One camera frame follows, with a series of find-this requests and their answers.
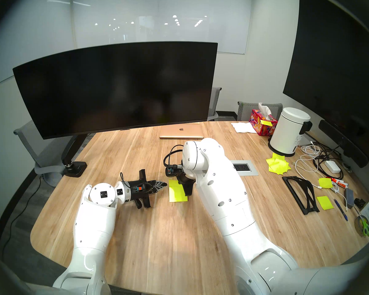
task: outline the colorful tissue box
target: colorful tissue box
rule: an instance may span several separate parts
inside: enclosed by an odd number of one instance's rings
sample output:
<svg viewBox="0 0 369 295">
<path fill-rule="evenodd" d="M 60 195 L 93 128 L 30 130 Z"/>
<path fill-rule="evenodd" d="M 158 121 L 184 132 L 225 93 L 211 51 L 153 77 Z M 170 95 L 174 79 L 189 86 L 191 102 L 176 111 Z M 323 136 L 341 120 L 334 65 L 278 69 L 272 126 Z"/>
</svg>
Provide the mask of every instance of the colorful tissue box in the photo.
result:
<svg viewBox="0 0 369 295">
<path fill-rule="evenodd" d="M 270 136 L 274 133 L 277 120 L 266 120 L 260 110 L 253 109 L 249 122 L 260 136 Z"/>
</svg>

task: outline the gray mesh chair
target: gray mesh chair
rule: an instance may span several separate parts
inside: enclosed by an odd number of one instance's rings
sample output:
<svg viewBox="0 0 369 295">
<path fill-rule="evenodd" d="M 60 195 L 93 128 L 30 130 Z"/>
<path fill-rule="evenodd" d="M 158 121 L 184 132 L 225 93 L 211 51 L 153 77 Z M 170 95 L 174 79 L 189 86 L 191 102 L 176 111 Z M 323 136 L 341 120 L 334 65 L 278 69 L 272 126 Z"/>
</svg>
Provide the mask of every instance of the gray mesh chair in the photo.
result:
<svg viewBox="0 0 369 295">
<path fill-rule="evenodd" d="M 251 112 L 253 109 L 258 109 L 258 103 L 248 103 L 238 101 L 238 118 L 237 120 L 241 121 L 249 121 Z M 283 105 L 281 103 L 263 103 L 262 105 L 266 105 L 271 110 L 272 116 L 279 120 L 280 114 L 283 111 Z"/>
<path fill-rule="evenodd" d="M 47 184 L 56 187 L 64 175 L 61 155 L 72 136 L 42 139 L 31 120 L 23 127 L 14 130 L 35 161 L 34 171 L 41 174 Z"/>
<path fill-rule="evenodd" d="M 208 113 L 208 121 L 215 120 L 219 117 L 219 114 L 216 113 L 216 105 L 217 100 L 219 99 L 219 94 L 222 88 L 220 87 L 212 87 L 212 94 L 210 95 L 210 102 L 209 102 L 209 113 Z"/>
</svg>

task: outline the gold laptop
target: gold laptop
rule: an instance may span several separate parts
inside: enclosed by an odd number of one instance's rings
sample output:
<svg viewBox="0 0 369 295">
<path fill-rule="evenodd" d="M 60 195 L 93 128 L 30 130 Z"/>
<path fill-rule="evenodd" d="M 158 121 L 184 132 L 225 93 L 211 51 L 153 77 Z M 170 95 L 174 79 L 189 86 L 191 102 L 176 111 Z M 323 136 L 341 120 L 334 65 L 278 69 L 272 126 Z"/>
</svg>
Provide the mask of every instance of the gold laptop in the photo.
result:
<svg viewBox="0 0 369 295">
<path fill-rule="evenodd" d="M 200 124 L 179 124 L 160 127 L 160 138 L 204 138 Z"/>
</svg>

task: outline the pen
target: pen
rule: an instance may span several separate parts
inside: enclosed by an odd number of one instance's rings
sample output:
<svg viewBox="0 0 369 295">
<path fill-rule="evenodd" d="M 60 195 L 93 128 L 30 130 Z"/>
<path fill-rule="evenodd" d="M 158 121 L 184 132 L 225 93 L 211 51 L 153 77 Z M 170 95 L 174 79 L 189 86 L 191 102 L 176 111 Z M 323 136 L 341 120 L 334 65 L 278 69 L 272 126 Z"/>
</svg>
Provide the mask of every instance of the pen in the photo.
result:
<svg viewBox="0 0 369 295">
<path fill-rule="evenodd" d="M 335 200 L 336 205 L 338 205 L 338 207 L 339 207 L 339 209 L 340 209 L 340 211 L 341 211 L 341 214 L 342 214 L 342 215 L 343 215 L 343 217 L 346 219 L 346 221 L 348 221 L 349 219 L 347 219 L 347 216 L 346 216 L 346 214 L 343 212 L 343 209 L 340 207 L 340 205 L 339 205 L 338 201 L 337 201 L 336 199 L 334 199 L 334 200 Z"/>
</svg>

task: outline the tv screen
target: tv screen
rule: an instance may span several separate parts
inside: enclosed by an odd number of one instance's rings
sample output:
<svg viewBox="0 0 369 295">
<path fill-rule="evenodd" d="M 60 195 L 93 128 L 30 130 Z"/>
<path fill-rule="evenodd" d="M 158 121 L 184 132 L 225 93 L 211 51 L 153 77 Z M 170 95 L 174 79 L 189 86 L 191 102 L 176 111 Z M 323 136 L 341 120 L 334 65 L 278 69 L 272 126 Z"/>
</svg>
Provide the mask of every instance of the tv screen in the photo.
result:
<svg viewBox="0 0 369 295">
<path fill-rule="evenodd" d="M 47 56 L 13 69 L 44 139 L 205 121 L 217 43 L 141 42 Z"/>
<path fill-rule="evenodd" d="M 284 94 L 341 131 L 369 157 L 369 32 L 327 0 L 300 0 Z"/>
</svg>

